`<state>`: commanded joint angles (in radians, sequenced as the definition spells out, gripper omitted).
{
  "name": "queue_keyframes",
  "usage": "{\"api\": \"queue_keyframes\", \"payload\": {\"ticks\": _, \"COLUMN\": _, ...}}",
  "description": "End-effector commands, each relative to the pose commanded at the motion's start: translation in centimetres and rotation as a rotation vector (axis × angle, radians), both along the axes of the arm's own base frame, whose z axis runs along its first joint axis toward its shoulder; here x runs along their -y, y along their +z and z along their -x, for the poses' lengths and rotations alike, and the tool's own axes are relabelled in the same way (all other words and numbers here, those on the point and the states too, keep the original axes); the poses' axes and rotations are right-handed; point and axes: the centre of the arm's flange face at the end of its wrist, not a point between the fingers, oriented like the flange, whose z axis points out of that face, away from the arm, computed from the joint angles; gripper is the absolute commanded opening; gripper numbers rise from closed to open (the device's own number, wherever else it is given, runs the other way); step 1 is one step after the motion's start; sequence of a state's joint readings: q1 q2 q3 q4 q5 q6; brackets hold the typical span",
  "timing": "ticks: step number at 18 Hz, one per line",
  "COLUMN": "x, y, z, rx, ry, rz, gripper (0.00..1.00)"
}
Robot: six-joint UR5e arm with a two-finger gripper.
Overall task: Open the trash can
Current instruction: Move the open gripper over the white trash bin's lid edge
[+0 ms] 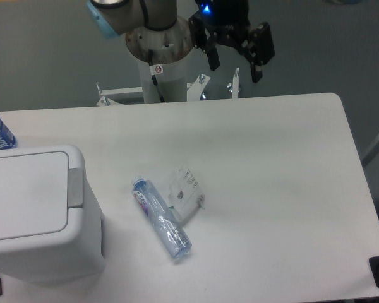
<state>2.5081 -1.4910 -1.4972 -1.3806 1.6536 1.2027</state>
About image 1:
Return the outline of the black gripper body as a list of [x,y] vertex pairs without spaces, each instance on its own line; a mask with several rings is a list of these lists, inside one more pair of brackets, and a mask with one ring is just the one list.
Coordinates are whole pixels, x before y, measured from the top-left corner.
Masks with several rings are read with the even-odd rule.
[[195,1],[207,30],[217,34],[217,43],[241,47],[248,38],[251,23],[248,1]]

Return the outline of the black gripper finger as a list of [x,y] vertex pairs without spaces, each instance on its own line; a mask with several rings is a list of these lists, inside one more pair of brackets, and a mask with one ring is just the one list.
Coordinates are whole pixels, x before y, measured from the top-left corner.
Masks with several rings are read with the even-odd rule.
[[262,66],[266,65],[275,55],[274,42],[270,24],[263,22],[248,32],[246,45],[241,55],[249,62],[251,79],[258,83],[263,77]]
[[220,66],[219,54],[217,52],[217,35],[215,33],[207,37],[204,22],[199,12],[194,13],[188,20],[193,47],[201,49],[207,55],[211,71]]

